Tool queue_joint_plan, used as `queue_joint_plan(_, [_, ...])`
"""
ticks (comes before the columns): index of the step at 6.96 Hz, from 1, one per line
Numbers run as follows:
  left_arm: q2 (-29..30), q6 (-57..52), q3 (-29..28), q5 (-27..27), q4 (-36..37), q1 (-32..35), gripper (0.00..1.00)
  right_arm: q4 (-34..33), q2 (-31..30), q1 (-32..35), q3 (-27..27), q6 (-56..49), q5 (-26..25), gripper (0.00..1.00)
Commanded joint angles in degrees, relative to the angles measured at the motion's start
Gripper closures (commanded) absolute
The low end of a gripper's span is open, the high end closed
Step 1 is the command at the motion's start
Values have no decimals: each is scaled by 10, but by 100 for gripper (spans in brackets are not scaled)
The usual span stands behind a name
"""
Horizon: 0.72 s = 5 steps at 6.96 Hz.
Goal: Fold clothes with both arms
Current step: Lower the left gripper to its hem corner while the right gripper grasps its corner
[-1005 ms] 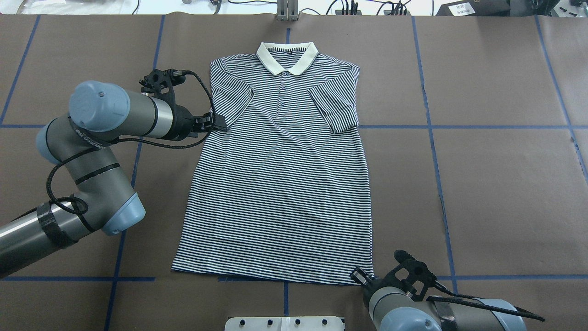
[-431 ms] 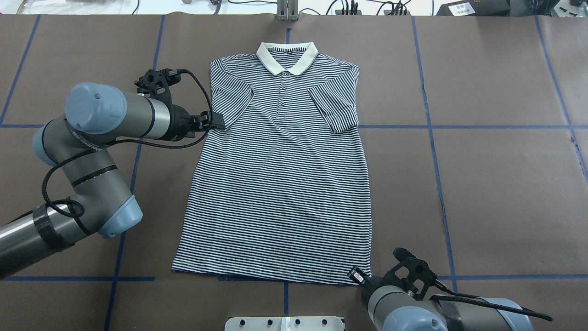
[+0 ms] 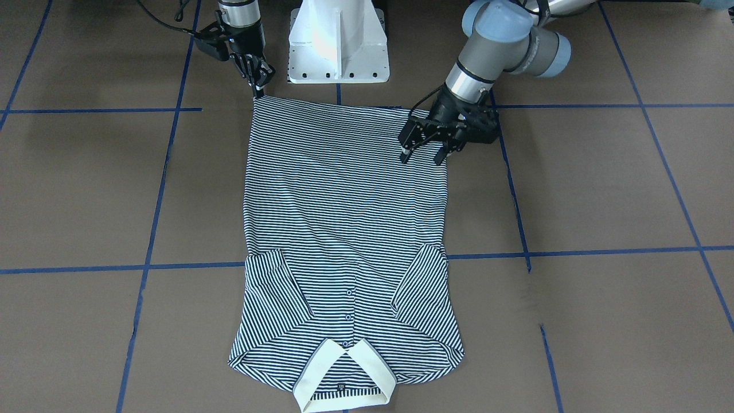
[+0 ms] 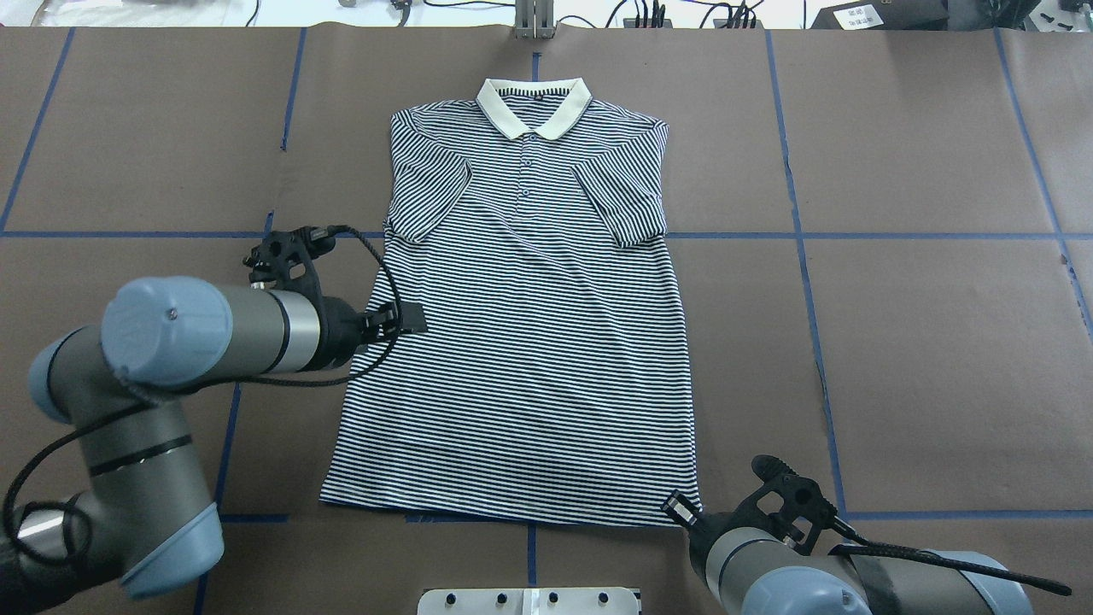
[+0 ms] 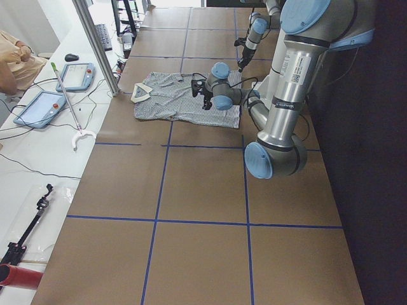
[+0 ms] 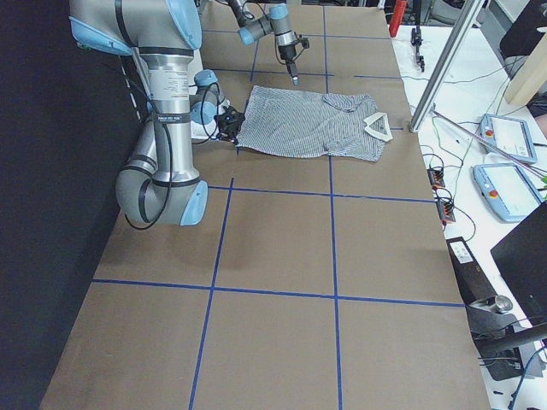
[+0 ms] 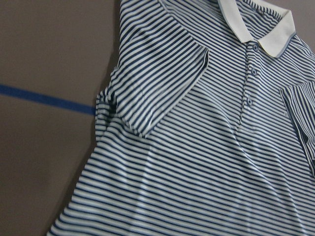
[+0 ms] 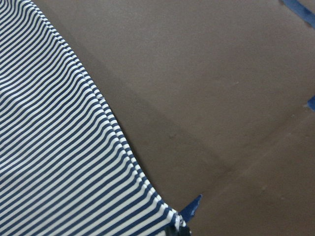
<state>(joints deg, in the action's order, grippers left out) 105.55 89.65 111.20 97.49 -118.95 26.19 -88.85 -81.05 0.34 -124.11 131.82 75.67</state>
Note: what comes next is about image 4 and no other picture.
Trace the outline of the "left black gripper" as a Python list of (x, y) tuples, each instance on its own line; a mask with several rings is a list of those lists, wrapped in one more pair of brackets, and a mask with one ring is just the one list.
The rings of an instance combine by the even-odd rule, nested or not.
[(376, 336), (401, 336), (427, 331), (424, 305), (418, 301), (386, 301), (375, 310), (360, 311), (334, 296), (321, 296), (321, 334), (318, 345), (318, 370), (345, 365), (359, 347), (371, 345)]

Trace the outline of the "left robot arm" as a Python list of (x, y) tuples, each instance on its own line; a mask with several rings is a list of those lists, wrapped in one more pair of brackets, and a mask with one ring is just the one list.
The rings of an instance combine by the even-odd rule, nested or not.
[(360, 314), (308, 285), (223, 287), (137, 277), (98, 323), (56, 339), (27, 375), (70, 431), (32, 456), (3, 495), (3, 612), (36, 614), (117, 581), (128, 598), (193, 583), (224, 553), (181, 401), (222, 383), (289, 385), (426, 331), (395, 297)]

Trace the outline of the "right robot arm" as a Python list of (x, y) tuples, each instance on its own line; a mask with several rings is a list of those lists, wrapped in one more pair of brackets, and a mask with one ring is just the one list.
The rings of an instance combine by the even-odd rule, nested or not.
[(687, 533), (696, 575), (728, 614), (1031, 614), (1026, 587), (969, 549), (839, 544), (803, 555), (759, 522), (708, 515), (682, 493), (661, 510)]

